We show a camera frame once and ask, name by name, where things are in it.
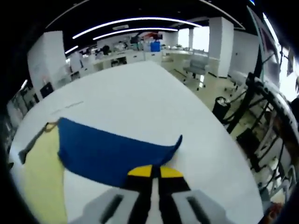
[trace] table surface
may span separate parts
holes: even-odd
[[[237,224],[256,224],[263,216],[256,183],[235,141],[187,87],[154,62],[114,67],[75,80],[32,108],[10,151],[18,188],[22,166],[17,153],[46,122],[59,117],[161,145],[173,144],[182,134],[182,144],[168,166],[182,172],[191,189],[202,190],[222,205]],[[68,220],[78,218],[89,201],[109,188],[65,170]],[[152,197],[157,206],[157,193]]]

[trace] black trash can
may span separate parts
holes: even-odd
[[[217,97],[212,113],[220,122],[222,122],[229,109],[230,103],[224,97]]]

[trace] white pillar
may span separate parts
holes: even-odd
[[[227,77],[234,42],[234,25],[223,17],[211,18],[209,56],[219,59],[218,77]]]
[[[40,89],[51,82],[56,88],[57,81],[66,75],[62,31],[44,33],[27,53],[31,82],[39,100],[43,97]]]
[[[189,48],[193,48],[193,32],[194,29],[189,29]]]

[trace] led light strip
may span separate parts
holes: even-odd
[[[73,47],[73,48],[71,48],[71,49],[69,49],[69,50],[67,50],[67,51],[65,52],[65,54],[70,53],[72,50],[74,50],[74,49],[76,49],[76,48],[78,48],[78,45],[75,46],[75,47]]]
[[[113,22],[107,22],[107,23],[104,23],[102,25],[98,25],[96,27],[90,28],[86,31],[83,31],[83,32],[73,36],[73,39],[76,39],[77,37],[80,37],[83,34],[86,34],[88,32],[91,32],[91,31],[93,31],[95,29],[98,29],[98,28],[101,28],[101,27],[105,27],[105,26],[109,26],[109,25],[116,24],[116,23],[121,23],[121,22],[138,21],[138,20],[163,20],[163,21],[171,21],[171,22],[180,22],[180,23],[183,23],[183,24],[188,24],[188,25],[192,25],[192,26],[195,26],[195,27],[199,27],[199,28],[201,27],[200,25],[198,25],[194,22],[188,22],[188,21],[184,21],[184,20],[177,20],[177,19],[170,19],[170,18],[163,18],[163,17],[138,17],[138,18],[129,18],[129,19],[124,19],[124,20],[117,20],[117,21],[113,21]]]
[[[25,87],[25,85],[27,84],[27,82],[28,82],[28,79],[26,79],[26,80],[23,82],[23,84],[22,84],[20,90],[24,89],[24,87]]]
[[[109,34],[104,34],[101,36],[97,36],[95,38],[93,38],[93,40],[97,40],[106,36],[110,36],[110,35],[114,35],[114,34],[120,34],[120,33],[126,33],[126,32],[131,32],[131,31],[138,31],[138,30],[167,30],[167,31],[178,31],[177,29],[171,29],[171,28],[155,28],[155,27],[151,27],[151,28],[136,28],[136,29],[125,29],[125,30],[120,30],[120,31],[115,31]]]

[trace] window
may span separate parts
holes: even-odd
[[[210,28],[195,27],[193,30],[193,49],[209,51]]]
[[[189,29],[180,29],[178,31],[178,44],[183,48],[189,47]]]

